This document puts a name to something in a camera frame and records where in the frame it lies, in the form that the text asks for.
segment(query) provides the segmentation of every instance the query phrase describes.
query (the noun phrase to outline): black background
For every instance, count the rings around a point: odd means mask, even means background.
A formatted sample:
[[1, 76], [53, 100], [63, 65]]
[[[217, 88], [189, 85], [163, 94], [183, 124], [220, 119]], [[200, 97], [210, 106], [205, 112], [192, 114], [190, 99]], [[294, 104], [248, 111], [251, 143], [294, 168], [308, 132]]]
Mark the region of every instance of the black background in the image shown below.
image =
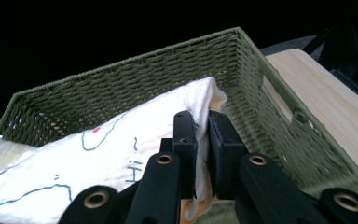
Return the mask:
[[0, 118], [17, 91], [223, 29], [259, 48], [317, 35], [342, 3], [0, 1]]

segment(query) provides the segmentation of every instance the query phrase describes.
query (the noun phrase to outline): brass grommet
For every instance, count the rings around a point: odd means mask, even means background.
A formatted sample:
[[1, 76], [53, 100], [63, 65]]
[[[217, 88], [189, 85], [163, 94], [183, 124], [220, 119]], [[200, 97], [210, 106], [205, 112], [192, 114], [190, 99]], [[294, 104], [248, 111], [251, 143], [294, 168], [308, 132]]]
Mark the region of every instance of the brass grommet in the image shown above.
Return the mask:
[[109, 193], [106, 190], [98, 190], [84, 200], [84, 206], [87, 208], [98, 208], [104, 205], [109, 199]]
[[267, 160], [262, 156], [251, 156], [249, 161], [255, 165], [266, 165]]
[[351, 195], [338, 193], [333, 196], [333, 199], [339, 206], [352, 212], [358, 212], [358, 200]]
[[158, 156], [156, 158], [156, 161], [159, 163], [159, 164], [168, 164], [168, 163], [171, 163], [172, 161], [172, 156], [170, 155], [161, 155], [161, 156]]

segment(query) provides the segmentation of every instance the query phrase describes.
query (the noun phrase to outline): white cloth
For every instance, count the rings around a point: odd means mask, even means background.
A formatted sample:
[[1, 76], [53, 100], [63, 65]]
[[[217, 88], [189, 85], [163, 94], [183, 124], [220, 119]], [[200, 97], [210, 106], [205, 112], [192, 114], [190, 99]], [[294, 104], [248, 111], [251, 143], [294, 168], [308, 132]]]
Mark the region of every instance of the white cloth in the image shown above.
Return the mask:
[[161, 138], [172, 138], [173, 116], [189, 110], [198, 124], [197, 199], [182, 200], [182, 223], [191, 223], [212, 204], [207, 175], [208, 111], [227, 100], [213, 77], [192, 81], [111, 118], [29, 150], [0, 170], [0, 223], [57, 223], [82, 190], [106, 185], [122, 191], [142, 178]]

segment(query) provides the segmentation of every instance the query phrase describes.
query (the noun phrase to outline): wicker basket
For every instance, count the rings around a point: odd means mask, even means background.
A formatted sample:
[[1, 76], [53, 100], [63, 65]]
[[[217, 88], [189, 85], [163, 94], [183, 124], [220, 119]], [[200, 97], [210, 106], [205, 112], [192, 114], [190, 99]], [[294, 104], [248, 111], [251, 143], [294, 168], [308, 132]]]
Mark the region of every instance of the wicker basket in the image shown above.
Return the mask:
[[[358, 190], [358, 166], [238, 27], [15, 93], [0, 135], [41, 147], [207, 76], [227, 94], [224, 113], [248, 149], [270, 156], [300, 189], [316, 197], [331, 187]], [[292, 120], [266, 91], [263, 76]]]

